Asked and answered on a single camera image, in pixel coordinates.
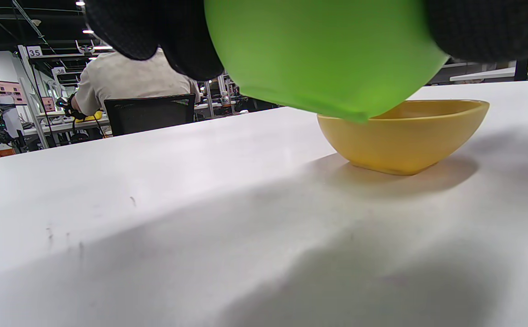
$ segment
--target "chair backrest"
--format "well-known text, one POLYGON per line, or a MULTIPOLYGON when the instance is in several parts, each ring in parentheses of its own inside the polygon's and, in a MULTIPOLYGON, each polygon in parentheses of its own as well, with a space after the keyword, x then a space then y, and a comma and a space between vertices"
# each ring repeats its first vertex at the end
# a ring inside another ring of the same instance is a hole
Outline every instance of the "chair backrest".
POLYGON ((195 94, 105 100, 113 136, 192 123, 195 94))

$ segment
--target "yellow object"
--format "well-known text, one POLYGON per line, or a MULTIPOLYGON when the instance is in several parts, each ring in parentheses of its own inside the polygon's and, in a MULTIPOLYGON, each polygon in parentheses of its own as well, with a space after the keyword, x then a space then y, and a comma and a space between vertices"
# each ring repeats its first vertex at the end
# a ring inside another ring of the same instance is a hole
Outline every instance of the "yellow object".
POLYGON ((329 143, 354 166, 412 175, 459 149, 489 107, 474 100, 405 101, 365 124, 320 114, 318 120, 329 143))
POLYGON ((90 120, 95 120, 96 119, 100 119, 102 118, 102 111, 98 110, 97 112, 94 113, 94 115, 92 116, 87 116, 85 119, 77 119, 75 118, 75 121, 77 123, 81 123, 81 122, 89 122, 90 120))

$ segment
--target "beige shirt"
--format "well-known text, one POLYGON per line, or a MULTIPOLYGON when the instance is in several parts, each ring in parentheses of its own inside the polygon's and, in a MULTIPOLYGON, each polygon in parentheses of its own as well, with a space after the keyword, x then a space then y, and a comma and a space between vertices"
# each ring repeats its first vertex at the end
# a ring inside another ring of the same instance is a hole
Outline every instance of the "beige shirt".
POLYGON ((118 52, 100 54, 89 62, 80 75, 75 99, 80 111, 94 114, 104 108, 106 99, 141 99, 169 95, 195 94, 199 102, 197 83, 177 73, 159 49, 153 58, 136 61, 118 52))

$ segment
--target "table surface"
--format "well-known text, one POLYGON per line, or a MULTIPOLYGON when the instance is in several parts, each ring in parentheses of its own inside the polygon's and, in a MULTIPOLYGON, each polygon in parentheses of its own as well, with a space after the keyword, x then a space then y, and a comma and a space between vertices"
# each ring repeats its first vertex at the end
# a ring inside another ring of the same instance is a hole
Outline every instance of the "table surface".
POLYGON ((528 327, 528 82, 413 99, 492 107, 412 177, 289 108, 0 158, 0 327, 528 327))
POLYGON ((451 81, 464 81, 464 80, 478 80, 478 79, 498 79, 501 77, 514 77, 515 67, 503 68, 497 70, 489 70, 488 72, 480 72, 468 75, 460 75, 450 77, 451 81))

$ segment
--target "ceiling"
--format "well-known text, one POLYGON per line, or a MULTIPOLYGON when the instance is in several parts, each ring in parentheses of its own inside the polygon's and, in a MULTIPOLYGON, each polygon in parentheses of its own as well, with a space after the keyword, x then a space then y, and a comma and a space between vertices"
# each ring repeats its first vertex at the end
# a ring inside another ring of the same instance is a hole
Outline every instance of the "ceiling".
MULTIPOLYGON (((37 32, 15 10, 11 0, 0 0, 0 50, 17 51, 19 44, 40 45, 45 55, 76 54, 75 42, 80 45, 91 41, 100 43, 93 35, 86 35, 87 29, 83 7, 75 4, 76 0, 17 0, 30 19, 40 21, 39 31, 44 40, 38 38, 37 32)), ((81 71, 88 63, 88 58, 64 59, 63 63, 69 72, 81 71)), ((60 59, 36 62, 37 68, 51 75, 50 70, 62 66, 60 59)))

